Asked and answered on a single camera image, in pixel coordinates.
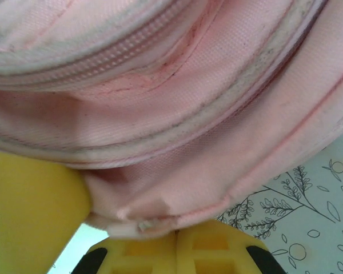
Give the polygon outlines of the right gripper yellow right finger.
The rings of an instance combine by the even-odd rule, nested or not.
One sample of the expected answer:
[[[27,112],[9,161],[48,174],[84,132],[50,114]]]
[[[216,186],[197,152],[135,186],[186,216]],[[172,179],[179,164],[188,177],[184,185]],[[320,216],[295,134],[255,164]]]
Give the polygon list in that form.
[[[285,274],[259,239],[217,220],[177,233],[177,274]]]

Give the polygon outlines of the floral tablecloth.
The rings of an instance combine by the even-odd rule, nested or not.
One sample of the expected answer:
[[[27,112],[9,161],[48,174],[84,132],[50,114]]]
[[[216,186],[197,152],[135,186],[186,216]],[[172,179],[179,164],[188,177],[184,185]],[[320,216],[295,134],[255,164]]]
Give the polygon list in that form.
[[[261,240],[285,274],[343,274],[343,136],[216,218]],[[105,234],[81,227],[49,274],[77,264]]]

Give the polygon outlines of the pink student backpack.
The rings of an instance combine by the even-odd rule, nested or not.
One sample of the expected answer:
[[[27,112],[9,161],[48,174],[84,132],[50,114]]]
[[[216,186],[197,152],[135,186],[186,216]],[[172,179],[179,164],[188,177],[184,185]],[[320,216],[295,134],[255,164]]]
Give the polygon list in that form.
[[[343,0],[0,0],[0,150],[81,171],[155,237],[343,134]]]

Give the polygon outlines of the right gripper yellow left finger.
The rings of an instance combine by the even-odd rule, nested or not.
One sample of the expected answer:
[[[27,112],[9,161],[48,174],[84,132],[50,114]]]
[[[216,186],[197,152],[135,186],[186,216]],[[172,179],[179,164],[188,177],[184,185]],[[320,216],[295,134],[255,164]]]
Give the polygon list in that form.
[[[174,232],[151,240],[106,238],[77,264],[77,274],[177,274]]]

